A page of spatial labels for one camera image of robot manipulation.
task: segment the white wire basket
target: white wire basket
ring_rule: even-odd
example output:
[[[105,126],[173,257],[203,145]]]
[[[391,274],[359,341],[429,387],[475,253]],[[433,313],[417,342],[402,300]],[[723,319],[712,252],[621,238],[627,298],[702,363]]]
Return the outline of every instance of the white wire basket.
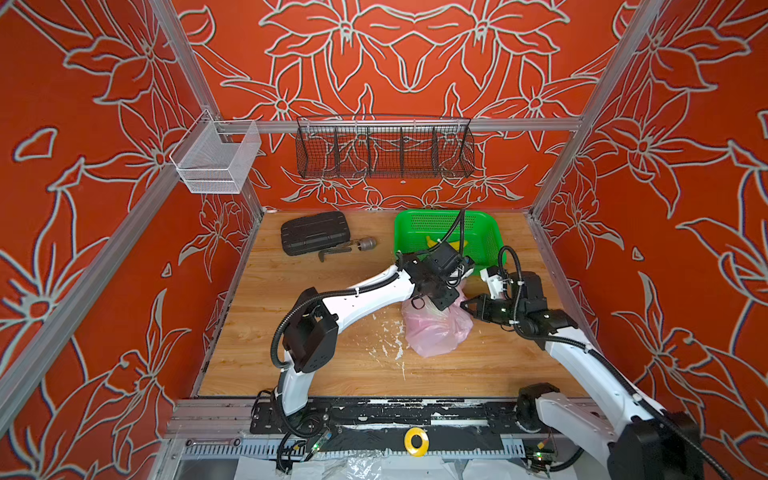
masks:
[[[259,153],[261,136],[255,121],[238,122],[245,131],[238,135],[221,133],[224,123],[204,111],[170,155],[193,194],[238,194]]]

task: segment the red floral wallpaper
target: red floral wallpaper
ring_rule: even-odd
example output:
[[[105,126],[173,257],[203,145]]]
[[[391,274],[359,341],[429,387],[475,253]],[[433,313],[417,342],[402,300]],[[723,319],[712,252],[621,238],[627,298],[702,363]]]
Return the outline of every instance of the red floral wallpaper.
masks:
[[[252,225],[237,197],[178,184],[0,441],[0,476],[145,477]]]
[[[766,27],[667,2],[542,219],[608,358],[734,478],[768,476]]]
[[[4,3],[0,38],[2,374],[200,111],[146,0]],[[0,439],[0,477],[144,475],[252,225],[241,196],[179,184]]]
[[[398,113],[577,117],[638,2],[174,0],[225,118]],[[293,139],[264,135],[251,181],[281,210],[523,209],[564,132],[478,134],[467,179],[302,180]]]

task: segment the wooden floor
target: wooden floor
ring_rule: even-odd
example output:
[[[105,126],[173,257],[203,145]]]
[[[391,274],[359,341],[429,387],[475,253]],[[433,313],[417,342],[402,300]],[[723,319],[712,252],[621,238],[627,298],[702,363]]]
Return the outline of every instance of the wooden floor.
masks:
[[[352,238],[375,237],[379,245],[328,257],[287,256],[280,226],[309,213],[267,214],[208,366],[202,396],[255,396],[272,389],[279,372],[270,361],[277,324],[306,288],[339,290],[380,273],[394,261],[395,213],[345,213]],[[504,241],[518,252],[524,270],[537,272],[550,308],[560,299],[522,214],[493,214]],[[487,292],[479,276],[465,294]],[[315,375],[315,396],[516,396],[522,386],[550,382],[568,396],[585,396],[568,372],[533,342],[499,326],[475,321],[464,343],[428,359],[408,348],[400,305],[358,320],[338,338],[336,355]]]

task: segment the robotic arm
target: robotic arm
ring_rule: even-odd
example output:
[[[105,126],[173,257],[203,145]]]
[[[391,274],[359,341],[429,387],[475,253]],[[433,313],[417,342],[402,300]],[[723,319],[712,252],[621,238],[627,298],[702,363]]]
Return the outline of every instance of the robotic arm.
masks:
[[[664,417],[664,407],[597,353],[567,313],[547,308],[541,279],[520,271],[515,262],[518,272],[510,277],[501,267],[483,270],[481,278],[491,294],[466,300],[462,308],[476,319],[512,327],[535,341],[576,378],[607,419],[570,402],[554,386],[539,383],[521,389],[518,425],[529,432],[545,425],[557,429],[589,452],[611,478],[703,478],[698,425],[682,412]]]
[[[700,447],[699,427],[690,417],[663,414],[663,406],[621,375],[567,313],[547,307],[541,279],[521,271],[514,250],[504,247],[503,251],[512,253],[517,272],[509,276],[500,266],[483,270],[481,278],[490,295],[466,300],[461,307],[478,320],[512,327],[522,338],[535,341],[576,378],[607,419],[570,402],[554,386],[540,383],[520,391],[516,417],[521,428],[529,432],[545,425],[557,429],[605,466],[612,478],[700,479],[702,458],[722,478],[731,478]],[[444,310],[458,298],[455,287],[473,267],[472,259],[441,242],[432,249],[401,256],[384,272],[347,290],[305,290],[273,338],[272,360],[280,368],[273,393],[278,411],[285,417],[306,405],[315,372],[332,359],[336,337],[355,321],[389,304],[421,296],[428,296]],[[281,337],[283,362],[277,358]]]
[[[285,414],[306,405],[315,372],[333,358],[336,337],[347,327],[384,306],[417,296],[428,296],[444,310],[458,298],[455,287],[472,273],[474,265],[448,242],[441,242],[426,257],[404,255],[396,265],[347,290],[331,294],[304,290],[293,314],[283,321],[286,352],[275,395]]]

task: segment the yellow tape roll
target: yellow tape roll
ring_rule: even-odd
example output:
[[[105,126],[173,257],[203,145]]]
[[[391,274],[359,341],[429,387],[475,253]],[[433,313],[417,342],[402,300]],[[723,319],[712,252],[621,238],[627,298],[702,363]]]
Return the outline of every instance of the yellow tape roll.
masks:
[[[413,437],[415,436],[421,437],[422,439],[422,446],[418,448],[413,446],[412,443]],[[406,450],[415,457],[423,457],[424,454],[427,453],[427,450],[429,450],[429,437],[427,436],[427,432],[419,427],[413,427],[406,432]]]

